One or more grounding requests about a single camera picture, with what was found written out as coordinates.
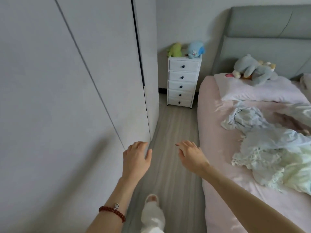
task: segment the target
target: hand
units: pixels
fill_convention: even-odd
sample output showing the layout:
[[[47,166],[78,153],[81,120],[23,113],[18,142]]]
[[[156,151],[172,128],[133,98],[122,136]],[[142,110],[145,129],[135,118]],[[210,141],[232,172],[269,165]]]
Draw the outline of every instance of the hand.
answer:
[[[210,165],[201,148],[198,148],[194,142],[181,141],[176,146],[180,147],[178,155],[181,163],[189,171],[200,176],[200,173]]]
[[[150,167],[152,156],[152,150],[150,149],[145,158],[144,151],[147,145],[148,142],[137,141],[123,152],[123,179],[137,184],[147,172]]]

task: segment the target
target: gray wood floor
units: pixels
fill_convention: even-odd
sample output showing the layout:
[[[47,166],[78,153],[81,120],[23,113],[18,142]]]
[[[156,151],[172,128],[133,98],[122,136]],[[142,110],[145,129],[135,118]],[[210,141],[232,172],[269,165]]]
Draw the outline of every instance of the gray wood floor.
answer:
[[[154,193],[164,211],[166,233],[205,233],[202,180],[181,165],[175,146],[184,139],[199,144],[196,101],[192,109],[167,106],[165,94],[159,94],[159,101],[159,121],[149,146],[151,166],[134,191],[122,232],[140,232],[145,198]]]

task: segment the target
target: gray stuffed animal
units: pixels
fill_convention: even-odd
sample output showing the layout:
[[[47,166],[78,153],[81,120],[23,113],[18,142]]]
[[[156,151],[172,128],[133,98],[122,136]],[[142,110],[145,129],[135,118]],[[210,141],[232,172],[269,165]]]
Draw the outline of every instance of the gray stuffed animal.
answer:
[[[235,62],[232,74],[235,78],[240,78],[241,74],[244,74],[244,78],[248,78],[258,66],[260,66],[259,62],[247,54]]]
[[[268,79],[276,80],[278,77],[277,73],[270,67],[270,63],[265,63],[258,66],[252,74],[253,86],[263,85]]]

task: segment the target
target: red beaded bracelet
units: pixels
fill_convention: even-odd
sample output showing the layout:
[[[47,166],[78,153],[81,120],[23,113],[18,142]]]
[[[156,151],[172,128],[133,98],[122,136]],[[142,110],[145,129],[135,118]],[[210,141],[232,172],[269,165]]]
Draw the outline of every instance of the red beaded bracelet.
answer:
[[[117,210],[118,208],[119,208],[119,204],[116,204],[115,208],[111,208],[111,207],[107,207],[107,206],[101,206],[98,211],[99,212],[101,212],[101,211],[113,212],[113,213],[115,213],[116,215],[118,215],[122,219],[122,223],[123,223],[123,222],[126,221],[126,218],[125,218],[125,216],[122,213],[120,213]]]

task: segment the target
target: drawer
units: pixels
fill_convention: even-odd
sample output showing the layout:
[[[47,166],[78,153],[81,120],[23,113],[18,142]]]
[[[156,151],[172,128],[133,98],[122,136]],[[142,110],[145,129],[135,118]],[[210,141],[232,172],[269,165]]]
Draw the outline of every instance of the drawer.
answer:
[[[191,101],[169,97],[169,105],[179,105],[179,106],[190,107]]]
[[[169,97],[176,97],[182,100],[192,100],[193,92],[185,92],[179,90],[171,90],[169,89]]]
[[[191,71],[197,72],[199,69],[199,62],[197,61],[169,61],[169,69],[177,71]]]
[[[169,80],[169,89],[193,92],[194,87],[195,83]]]
[[[169,80],[195,82],[196,73],[183,73],[183,72],[170,71]]]

